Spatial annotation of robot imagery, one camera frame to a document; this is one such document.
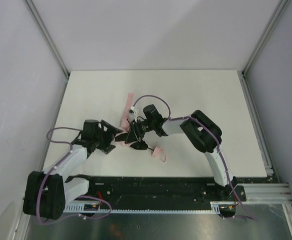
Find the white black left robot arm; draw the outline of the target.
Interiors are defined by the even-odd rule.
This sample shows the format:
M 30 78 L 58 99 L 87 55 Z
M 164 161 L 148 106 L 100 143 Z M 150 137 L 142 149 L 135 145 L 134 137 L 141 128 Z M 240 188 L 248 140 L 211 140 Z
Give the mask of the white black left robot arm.
M 112 144 L 116 135 L 122 133 L 104 120 L 86 120 L 77 137 L 66 142 L 68 152 L 42 171 L 32 171 L 27 178 L 23 199 L 23 213 L 57 220 L 65 206 L 76 198 L 83 197 L 89 190 L 89 180 L 75 177 L 67 181 L 71 173 L 95 151 L 105 154 L 115 149 Z

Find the pink folding umbrella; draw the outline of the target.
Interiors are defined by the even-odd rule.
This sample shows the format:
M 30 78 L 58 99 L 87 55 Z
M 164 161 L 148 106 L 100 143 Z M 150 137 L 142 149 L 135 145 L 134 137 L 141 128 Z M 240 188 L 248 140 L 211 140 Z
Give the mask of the pink folding umbrella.
M 121 130 L 123 130 L 124 133 L 128 133 L 128 130 L 129 130 L 128 112 L 133 105 L 133 98 L 134 98 L 134 93 L 130 92 L 127 96 L 127 101 L 125 104 L 123 115 L 122 115 L 121 120 L 120 120 L 119 128 Z M 160 161 L 163 163 L 166 161 L 166 154 L 165 154 L 164 150 L 162 148 L 160 148 L 159 146 L 156 146 L 152 149 L 148 148 L 148 150 L 152 151 L 152 153 L 151 153 L 152 157 L 160 158 Z

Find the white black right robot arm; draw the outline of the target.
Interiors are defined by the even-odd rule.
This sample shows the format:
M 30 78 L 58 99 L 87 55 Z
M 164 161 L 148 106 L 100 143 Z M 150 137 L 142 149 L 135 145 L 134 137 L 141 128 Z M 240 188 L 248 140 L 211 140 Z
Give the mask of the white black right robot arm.
M 154 131 L 159 137 L 185 134 L 196 150 L 203 153 L 214 175 L 214 181 L 234 193 L 235 177 L 231 173 L 222 153 L 222 131 L 202 111 L 196 110 L 191 115 L 177 118 L 164 118 L 151 104 L 143 109 L 145 120 L 129 121 L 129 130 L 125 144 L 142 142 L 146 133 Z

